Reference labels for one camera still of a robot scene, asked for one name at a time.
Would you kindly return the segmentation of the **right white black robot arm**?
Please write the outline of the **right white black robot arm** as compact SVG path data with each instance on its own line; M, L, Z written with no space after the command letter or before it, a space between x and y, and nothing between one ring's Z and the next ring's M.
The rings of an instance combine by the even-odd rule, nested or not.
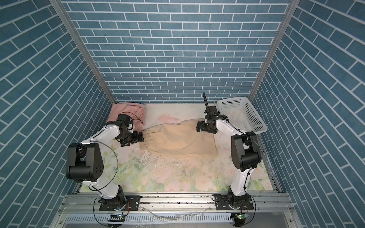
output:
M203 121L196 124L197 132L216 134L222 132L231 139L231 158L236 173L229 187L228 198L234 203L247 194L251 172L262 160L262 149L257 143L257 135L234 126L227 116L221 115L215 106L205 104Z

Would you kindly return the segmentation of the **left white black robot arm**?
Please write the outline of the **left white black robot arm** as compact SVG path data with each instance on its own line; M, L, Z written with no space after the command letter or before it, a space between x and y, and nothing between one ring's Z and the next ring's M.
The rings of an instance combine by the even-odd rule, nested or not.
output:
M104 146L116 155L114 149L107 145L112 139L116 139L122 147L144 140L143 133L135 131L133 118L127 114L119 114L116 121L107 122L95 135L68 146L65 176L69 180L87 185L91 191L100 194L100 203L120 211L126 204L126 198L122 187L114 184L104 174L100 148Z

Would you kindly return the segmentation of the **pink shorts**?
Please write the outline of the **pink shorts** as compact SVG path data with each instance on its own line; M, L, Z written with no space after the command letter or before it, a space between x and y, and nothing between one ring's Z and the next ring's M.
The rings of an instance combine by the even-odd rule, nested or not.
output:
M137 103L113 104L106 122L116 121L119 114L126 114L133 119L135 131L142 131L145 122L145 105Z

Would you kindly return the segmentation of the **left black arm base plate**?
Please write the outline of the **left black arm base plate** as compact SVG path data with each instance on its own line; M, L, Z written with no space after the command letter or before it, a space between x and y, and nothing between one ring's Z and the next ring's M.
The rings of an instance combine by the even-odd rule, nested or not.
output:
M127 195L122 198L99 199L100 211L138 211L141 196Z

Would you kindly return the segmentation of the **beige shorts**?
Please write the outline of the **beige shorts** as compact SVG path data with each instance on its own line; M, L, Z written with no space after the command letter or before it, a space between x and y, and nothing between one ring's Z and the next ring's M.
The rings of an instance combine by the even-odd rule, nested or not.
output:
M216 155L215 138L212 133L197 132L196 125L202 119L185 120L180 123L164 123L143 131L143 151L166 157L191 157Z

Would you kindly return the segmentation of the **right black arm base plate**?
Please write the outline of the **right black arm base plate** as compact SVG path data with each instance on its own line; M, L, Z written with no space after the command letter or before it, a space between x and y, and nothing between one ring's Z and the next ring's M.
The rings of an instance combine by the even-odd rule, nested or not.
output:
M231 193L227 195L213 194L211 196L218 211L226 210L253 210L254 202L250 195L233 196Z

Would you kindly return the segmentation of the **white plastic laundry basket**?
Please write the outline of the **white plastic laundry basket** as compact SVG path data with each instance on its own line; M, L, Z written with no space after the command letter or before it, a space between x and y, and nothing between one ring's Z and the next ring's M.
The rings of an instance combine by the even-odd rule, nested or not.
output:
M263 119L246 97L233 97L217 102L218 111L226 115L231 124L241 131L265 133L268 128Z

